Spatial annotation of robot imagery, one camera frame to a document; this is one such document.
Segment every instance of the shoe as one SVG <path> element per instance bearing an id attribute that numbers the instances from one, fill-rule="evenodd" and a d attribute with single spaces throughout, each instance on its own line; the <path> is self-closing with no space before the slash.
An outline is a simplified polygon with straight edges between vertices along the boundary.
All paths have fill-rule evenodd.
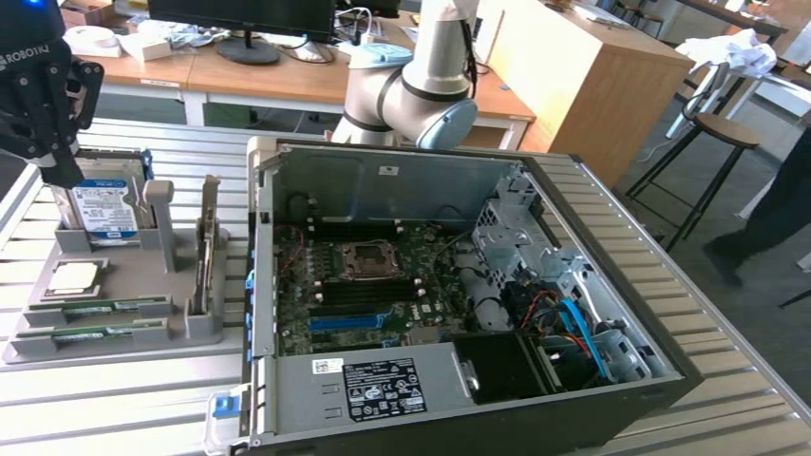
<path id="1" fill-rule="evenodd" d="M 726 255 L 722 249 L 718 248 L 716 242 L 705 244 L 701 250 L 708 255 L 708 258 L 710 258 L 710 263 L 722 275 L 726 284 L 736 288 L 742 288 L 745 286 L 745 281 L 738 276 L 741 261 L 737 261 Z"/>

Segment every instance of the green circuit board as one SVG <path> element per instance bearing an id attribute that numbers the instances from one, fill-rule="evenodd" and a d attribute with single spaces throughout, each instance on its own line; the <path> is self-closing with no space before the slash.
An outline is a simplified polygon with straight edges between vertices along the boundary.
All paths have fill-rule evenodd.
<path id="1" fill-rule="evenodd" d="M 323 305 L 318 301 L 322 290 L 318 282 L 353 281 L 345 274 L 347 243 L 317 241 L 305 229 L 278 228 L 275 250 L 279 269 L 287 266 L 279 275 L 277 309 L 282 355 L 431 343 L 451 334 L 466 332 L 470 304 L 459 277 L 451 270 L 453 248 L 443 251 L 455 233 L 447 234 L 441 227 L 427 223 L 403 227 L 405 232 L 397 240 L 385 244 L 383 240 L 362 239 L 362 243 L 391 244 L 397 278 L 419 279 L 418 286 L 425 289 L 425 296 L 381 305 L 377 310 L 378 316 L 383 317 L 379 329 L 334 331 L 311 331 L 310 310 Z"/>

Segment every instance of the blue hard drive label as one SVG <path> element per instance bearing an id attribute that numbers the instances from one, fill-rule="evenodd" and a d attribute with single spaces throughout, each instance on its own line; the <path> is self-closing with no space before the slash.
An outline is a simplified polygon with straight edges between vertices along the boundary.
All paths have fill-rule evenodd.
<path id="1" fill-rule="evenodd" d="M 355 422 L 429 410 L 414 358 L 345 364 L 343 382 L 350 418 Z"/>
<path id="2" fill-rule="evenodd" d="M 139 233 L 137 212 L 127 202 L 129 194 L 127 180 L 123 179 L 89 179 L 74 188 L 86 231 L 95 238 L 125 240 Z"/>

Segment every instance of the wooden desk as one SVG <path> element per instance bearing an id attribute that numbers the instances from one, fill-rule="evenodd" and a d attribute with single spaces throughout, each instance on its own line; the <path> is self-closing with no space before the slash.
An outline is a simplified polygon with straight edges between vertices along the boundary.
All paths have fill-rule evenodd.
<path id="1" fill-rule="evenodd" d="M 786 33 L 789 30 L 776 24 L 770 24 L 765 21 L 756 21 L 746 17 L 741 12 L 730 11 L 722 5 L 714 5 L 706 0 L 676 0 L 677 2 L 688 5 L 694 10 L 710 14 L 717 19 L 721 19 L 728 24 L 741 27 L 742 29 L 754 29 L 762 35 L 770 37 L 769 43 L 773 44 L 777 38 Z"/>
<path id="2" fill-rule="evenodd" d="M 514 0 L 491 67 L 538 116 L 521 150 L 579 155 L 613 186 L 693 65 L 634 28 Z"/>
<path id="3" fill-rule="evenodd" d="M 399 26 L 409 15 L 382 21 L 389 42 L 414 49 Z M 182 100 L 187 124 L 205 125 L 205 104 L 250 105 L 341 114 L 346 100 L 350 58 L 334 50 L 333 65 L 313 65 L 282 56 L 274 66 L 245 66 L 227 61 L 215 47 L 141 63 L 130 56 L 90 58 L 107 71 L 103 91 L 122 95 Z M 495 72 L 481 76 L 479 117 L 466 145 L 517 149 L 535 114 L 517 94 L 502 88 Z"/>

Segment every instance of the hard drive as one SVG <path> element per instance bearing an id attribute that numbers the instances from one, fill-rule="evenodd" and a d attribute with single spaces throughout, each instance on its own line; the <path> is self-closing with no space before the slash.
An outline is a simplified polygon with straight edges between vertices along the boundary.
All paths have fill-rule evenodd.
<path id="1" fill-rule="evenodd" d="M 151 159 L 149 150 L 82 149 L 77 153 L 86 180 L 73 190 L 53 187 L 63 229 L 86 230 L 94 245 L 141 242 L 139 231 L 155 228 L 153 207 L 143 199 Z"/>

